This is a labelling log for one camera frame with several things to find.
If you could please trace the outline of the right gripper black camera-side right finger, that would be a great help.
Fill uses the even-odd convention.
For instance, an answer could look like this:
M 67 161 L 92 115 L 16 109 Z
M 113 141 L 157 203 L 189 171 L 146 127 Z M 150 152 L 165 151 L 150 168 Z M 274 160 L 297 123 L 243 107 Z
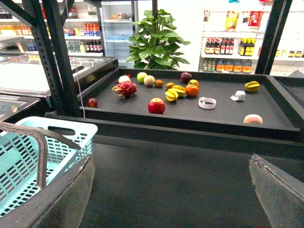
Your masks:
M 257 154 L 249 171 L 258 200 L 273 228 L 304 226 L 304 183 Z

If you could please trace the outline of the right gripper black camera-side left finger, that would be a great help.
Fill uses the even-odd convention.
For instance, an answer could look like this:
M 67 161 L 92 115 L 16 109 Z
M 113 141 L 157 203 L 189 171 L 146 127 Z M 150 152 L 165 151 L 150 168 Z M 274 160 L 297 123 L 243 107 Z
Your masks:
M 37 195 L 0 219 L 2 228 L 77 228 L 90 198 L 95 175 L 86 156 Z

